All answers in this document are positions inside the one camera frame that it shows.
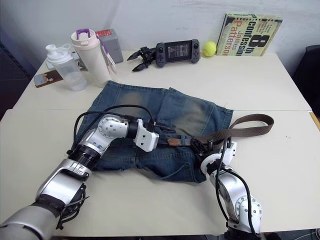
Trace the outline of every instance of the book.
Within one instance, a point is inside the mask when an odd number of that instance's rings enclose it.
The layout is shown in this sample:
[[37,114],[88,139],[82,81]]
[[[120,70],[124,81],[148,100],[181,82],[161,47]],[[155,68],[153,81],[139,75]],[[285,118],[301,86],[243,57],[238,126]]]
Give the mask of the book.
[[276,15],[226,13],[216,54],[262,56],[282,21]]

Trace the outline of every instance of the denim shorts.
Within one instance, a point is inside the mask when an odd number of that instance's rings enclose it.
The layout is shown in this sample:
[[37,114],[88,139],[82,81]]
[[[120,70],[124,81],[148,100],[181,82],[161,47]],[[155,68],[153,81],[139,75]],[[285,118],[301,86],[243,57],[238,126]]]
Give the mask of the denim shorts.
[[[174,127],[176,133],[167,133],[156,128],[160,136],[159,143],[151,152],[137,147],[132,139],[115,139],[94,170],[142,169],[166,181],[201,183],[206,180],[191,147],[169,146],[167,139],[178,138],[183,145],[185,139],[226,129],[230,125],[233,110],[185,95],[173,88],[132,86],[109,81],[93,101],[89,111],[103,111],[108,107],[124,104],[146,107],[157,122]],[[139,117],[143,121],[149,119],[148,114],[139,108],[125,107],[111,112]],[[78,135],[95,117],[94,114],[84,117]]]

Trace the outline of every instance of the label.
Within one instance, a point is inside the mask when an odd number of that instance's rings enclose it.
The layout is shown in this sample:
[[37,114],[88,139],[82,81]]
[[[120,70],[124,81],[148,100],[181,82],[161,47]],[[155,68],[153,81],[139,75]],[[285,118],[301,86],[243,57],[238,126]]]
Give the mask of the label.
[[101,30],[101,31],[96,31],[95,33],[98,34],[99,37],[105,37],[105,36],[112,35],[112,32],[110,31],[110,29]]

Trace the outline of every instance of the yellow tennis ball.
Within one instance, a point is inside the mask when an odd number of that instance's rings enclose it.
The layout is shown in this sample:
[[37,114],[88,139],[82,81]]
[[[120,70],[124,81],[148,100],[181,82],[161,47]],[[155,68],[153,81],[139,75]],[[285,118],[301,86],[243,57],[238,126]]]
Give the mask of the yellow tennis ball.
[[211,57],[216,53],[217,45],[213,41],[207,41],[203,46],[203,55]]

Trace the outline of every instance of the white shaker cup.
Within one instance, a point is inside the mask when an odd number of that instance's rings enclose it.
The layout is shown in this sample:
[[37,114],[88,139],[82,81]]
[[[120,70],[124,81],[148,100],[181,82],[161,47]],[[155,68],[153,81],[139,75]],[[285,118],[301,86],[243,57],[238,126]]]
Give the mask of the white shaker cup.
[[93,74],[95,84],[103,88],[112,78],[95,31],[79,29],[71,34],[71,40],[84,65]]
[[62,47],[56,47],[54,44],[47,45],[45,47],[48,51],[47,61],[55,67],[71,90],[81,91],[87,87],[87,81],[72,57],[70,47],[70,44]]

